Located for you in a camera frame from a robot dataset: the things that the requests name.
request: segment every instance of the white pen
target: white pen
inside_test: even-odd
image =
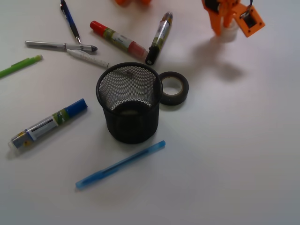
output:
[[[81,50],[67,50],[67,53],[69,53],[70,55],[82,59],[82,60],[87,60],[88,62],[97,64],[98,66],[104,67],[104,68],[109,68],[111,67],[109,62],[105,62],[102,60],[97,59],[95,56],[89,55],[84,51]]]
[[[66,50],[66,49],[78,49],[89,52],[97,51],[97,47],[93,45],[78,45],[67,43],[54,43],[54,42],[41,42],[41,41],[25,41],[27,47],[54,49],[54,50]]]

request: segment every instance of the black tape roll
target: black tape roll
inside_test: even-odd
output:
[[[176,73],[176,72],[171,72],[171,71],[164,72],[159,75],[159,78],[161,79],[161,81],[163,81],[166,78],[171,78],[171,77],[178,79],[181,82],[182,88],[181,88],[180,92],[175,95],[168,95],[163,92],[160,103],[164,104],[164,105],[179,105],[180,103],[183,103],[184,100],[186,100],[186,98],[188,96],[188,81],[183,75]]]

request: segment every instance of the red marker cap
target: red marker cap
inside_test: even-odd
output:
[[[106,26],[98,23],[97,21],[92,21],[90,23],[90,27],[97,33],[100,34],[103,37],[103,33],[105,29],[107,28]]]

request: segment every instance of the blue ballpoint pen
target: blue ballpoint pen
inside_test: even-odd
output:
[[[150,155],[151,153],[153,152],[156,152],[158,150],[160,150],[162,147],[165,146],[165,141],[161,141],[157,144],[154,144],[152,145],[151,147],[147,148],[147,149],[144,149],[116,164],[113,164],[111,166],[109,166],[108,168],[106,169],[103,169],[103,170],[100,170],[96,173],[93,173],[92,175],[84,178],[83,180],[77,182],[75,185],[77,187],[77,189],[83,189],[85,188],[86,186],[98,181],[98,180],[101,180],[105,177],[108,177],[110,175],[112,175],[113,173],[117,172],[120,168],[130,164],[130,163],[133,163],[134,161],[138,160],[138,159],[141,159],[142,157],[145,157],[145,156],[148,156]]]
[[[69,25],[71,27],[71,30],[75,36],[75,38],[77,39],[77,41],[79,42],[79,44],[81,44],[81,41],[80,41],[80,37],[79,37],[79,33],[78,33],[78,30],[75,26],[75,23],[71,17],[71,14],[70,14],[70,11],[67,7],[67,4],[65,2],[65,0],[60,0],[60,9],[62,10],[63,14],[65,15],[67,21],[69,22]]]

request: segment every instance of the mesh cup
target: mesh cup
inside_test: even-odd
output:
[[[156,132],[162,93],[158,74],[135,62],[109,68],[96,87],[109,132],[118,141],[130,144],[144,142]]]

